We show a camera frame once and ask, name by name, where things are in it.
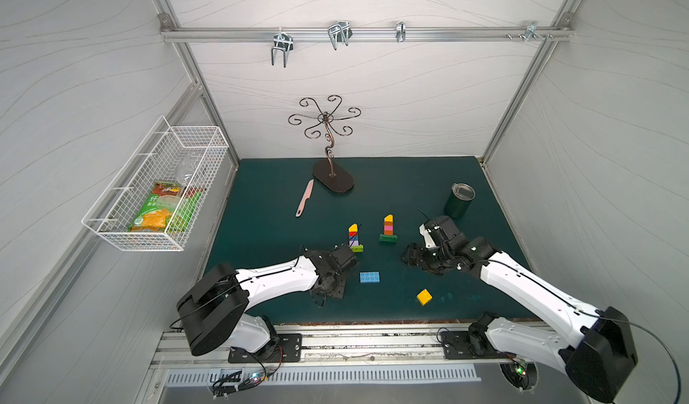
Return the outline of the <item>light blue lego plate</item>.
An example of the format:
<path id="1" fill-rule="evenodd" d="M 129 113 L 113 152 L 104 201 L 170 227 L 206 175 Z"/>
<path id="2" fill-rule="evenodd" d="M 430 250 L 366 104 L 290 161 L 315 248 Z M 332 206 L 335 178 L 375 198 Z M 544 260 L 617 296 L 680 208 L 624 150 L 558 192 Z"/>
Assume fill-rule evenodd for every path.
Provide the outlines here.
<path id="1" fill-rule="evenodd" d="M 380 283 L 380 273 L 378 271 L 361 272 L 360 273 L 360 282 L 362 284 Z"/>

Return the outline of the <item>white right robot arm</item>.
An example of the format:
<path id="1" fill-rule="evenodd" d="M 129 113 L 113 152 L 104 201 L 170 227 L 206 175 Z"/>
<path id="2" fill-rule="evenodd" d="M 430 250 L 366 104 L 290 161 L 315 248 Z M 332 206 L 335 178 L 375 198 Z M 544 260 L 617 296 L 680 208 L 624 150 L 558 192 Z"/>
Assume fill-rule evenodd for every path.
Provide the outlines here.
<path id="1" fill-rule="evenodd" d="M 409 244 L 403 263 L 438 276 L 466 273 L 507 294 L 548 326 L 540 330 L 486 312 L 468 328 L 467 352 L 525 357 L 564 373 L 593 400 L 615 400 L 638 364 L 622 312 L 613 307 L 601 311 L 569 296 L 485 238 L 468 240 L 446 215 L 427 220 L 419 233 L 423 243 Z"/>

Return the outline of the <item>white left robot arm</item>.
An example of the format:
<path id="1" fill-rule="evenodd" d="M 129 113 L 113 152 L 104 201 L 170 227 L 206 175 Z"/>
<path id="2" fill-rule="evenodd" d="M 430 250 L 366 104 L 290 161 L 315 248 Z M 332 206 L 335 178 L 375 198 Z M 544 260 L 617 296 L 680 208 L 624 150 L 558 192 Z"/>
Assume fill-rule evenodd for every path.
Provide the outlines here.
<path id="1" fill-rule="evenodd" d="M 216 265 L 176 304 L 191 355 L 201 357 L 228 343 L 270 357 L 278 344 L 275 327 L 266 316 L 248 311 L 292 293 L 341 299 L 357 265 L 355 252 L 345 245 L 304 250 L 295 260 L 259 269 Z"/>

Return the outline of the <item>dark green lego plate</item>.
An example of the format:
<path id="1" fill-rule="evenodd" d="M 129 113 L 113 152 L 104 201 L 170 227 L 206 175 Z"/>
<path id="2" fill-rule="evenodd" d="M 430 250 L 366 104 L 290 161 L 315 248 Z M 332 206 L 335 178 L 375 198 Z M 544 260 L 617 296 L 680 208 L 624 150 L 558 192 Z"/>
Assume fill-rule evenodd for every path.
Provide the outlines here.
<path id="1" fill-rule="evenodd" d="M 396 243 L 398 240 L 398 237 L 395 234 L 385 234 L 381 233 L 379 236 L 379 241 L 380 242 L 385 242 L 385 243 Z"/>

